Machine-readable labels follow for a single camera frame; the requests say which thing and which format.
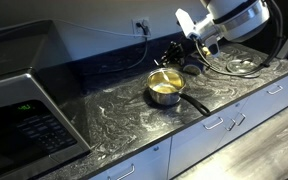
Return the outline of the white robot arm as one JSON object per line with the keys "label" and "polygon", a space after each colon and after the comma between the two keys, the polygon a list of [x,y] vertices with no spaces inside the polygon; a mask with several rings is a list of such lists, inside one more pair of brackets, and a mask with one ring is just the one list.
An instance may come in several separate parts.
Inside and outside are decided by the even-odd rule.
{"label": "white robot arm", "polygon": [[208,10],[205,18],[194,22],[179,8],[175,12],[184,36],[207,47],[213,57],[218,57],[218,41],[243,42],[258,34],[270,18],[264,0],[200,0]]}

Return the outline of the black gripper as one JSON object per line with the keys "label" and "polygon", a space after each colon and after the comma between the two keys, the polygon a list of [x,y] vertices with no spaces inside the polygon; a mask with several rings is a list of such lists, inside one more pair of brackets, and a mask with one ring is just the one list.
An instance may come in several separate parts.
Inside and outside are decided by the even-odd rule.
{"label": "black gripper", "polygon": [[170,42],[168,49],[164,52],[164,55],[161,57],[161,63],[163,66],[168,64],[184,64],[185,53],[181,44],[178,44],[174,41]]}

